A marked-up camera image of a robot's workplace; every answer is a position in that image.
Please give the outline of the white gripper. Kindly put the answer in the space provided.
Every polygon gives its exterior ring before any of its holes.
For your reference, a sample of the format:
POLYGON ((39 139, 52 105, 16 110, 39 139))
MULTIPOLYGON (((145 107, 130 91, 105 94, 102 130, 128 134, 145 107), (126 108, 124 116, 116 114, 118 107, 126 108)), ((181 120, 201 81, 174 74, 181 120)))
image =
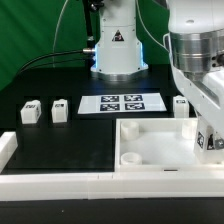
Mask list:
POLYGON ((207 73, 199 82, 172 66, 177 89, 224 139, 224 69, 207 73))

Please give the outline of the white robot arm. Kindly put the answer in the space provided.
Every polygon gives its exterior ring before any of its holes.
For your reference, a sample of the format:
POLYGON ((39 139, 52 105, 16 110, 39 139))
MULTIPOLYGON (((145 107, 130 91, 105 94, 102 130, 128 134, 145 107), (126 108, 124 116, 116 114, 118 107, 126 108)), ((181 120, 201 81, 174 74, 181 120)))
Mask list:
MULTIPOLYGON (((169 10, 163 47, 174 82, 224 138, 224 0, 155 0, 169 10)), ((137 0, 99 0, 94 77, 126 81, 148 68, 136 35, 137 0)))

